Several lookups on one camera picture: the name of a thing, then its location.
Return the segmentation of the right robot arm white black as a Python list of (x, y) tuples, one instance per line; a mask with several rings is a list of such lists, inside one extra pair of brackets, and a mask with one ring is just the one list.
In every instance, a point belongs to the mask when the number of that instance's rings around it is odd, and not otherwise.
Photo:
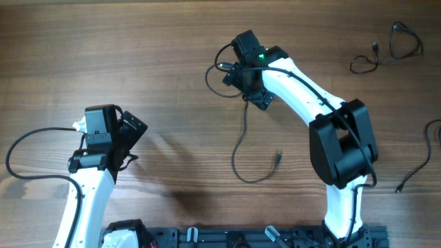
[(214, 61), (246, 103), (266, 110), (274, 97), (283, 100), (309, 129), (311, 165), (327, 186), (325, 233), (335, 246), (349, 247), (363, 237), (362, 191), (377, 184), (373, 163), (378, 149), (369, 112), (359, 99), (345, 101), (306, 76), (282, 48), (265, 48), (252, 30), (228, 47), (235, 63)]

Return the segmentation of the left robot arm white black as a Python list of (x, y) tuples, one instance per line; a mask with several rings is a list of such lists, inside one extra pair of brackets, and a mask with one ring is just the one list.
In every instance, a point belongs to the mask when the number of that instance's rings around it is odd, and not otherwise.
[(75, 128), (85, 133), (85, 148), (68, 160), (68, 201), (54, 247), (98, 247), (104, 211), (124, 170), (130, 150), (148, 129), (147, 124), (117, 105), (85, 108)]

